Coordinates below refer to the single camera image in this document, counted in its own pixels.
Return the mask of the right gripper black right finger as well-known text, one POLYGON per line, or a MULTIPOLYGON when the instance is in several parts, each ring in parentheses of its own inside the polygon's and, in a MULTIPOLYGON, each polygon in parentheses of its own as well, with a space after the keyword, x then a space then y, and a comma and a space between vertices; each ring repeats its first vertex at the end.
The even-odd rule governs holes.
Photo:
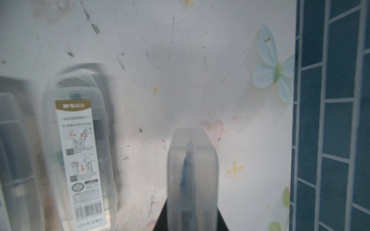
POLYGON ((222 214, 220 212, 219 209, 217 209, 218 211, 218 220, 217 220, 217 230, 218 231, 229 231, 223 217, 222 217, 222 214))

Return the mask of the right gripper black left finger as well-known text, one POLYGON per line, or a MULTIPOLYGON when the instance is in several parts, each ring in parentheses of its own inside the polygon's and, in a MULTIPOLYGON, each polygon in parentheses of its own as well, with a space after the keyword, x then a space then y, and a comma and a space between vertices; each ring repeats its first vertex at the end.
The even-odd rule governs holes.
POLYGON ((167 223, 167 201, 165 201, 161 213, 157 219, 156 225, 153 231, 168 231, 167 223))

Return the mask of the clear compass set case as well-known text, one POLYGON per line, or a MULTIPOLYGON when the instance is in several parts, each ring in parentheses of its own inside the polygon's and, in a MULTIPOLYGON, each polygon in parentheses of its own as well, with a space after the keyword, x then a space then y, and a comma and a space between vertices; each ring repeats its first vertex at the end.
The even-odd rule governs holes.
POLYGON ((25 80, 1 77, 1 230, 43 231, 25 80))

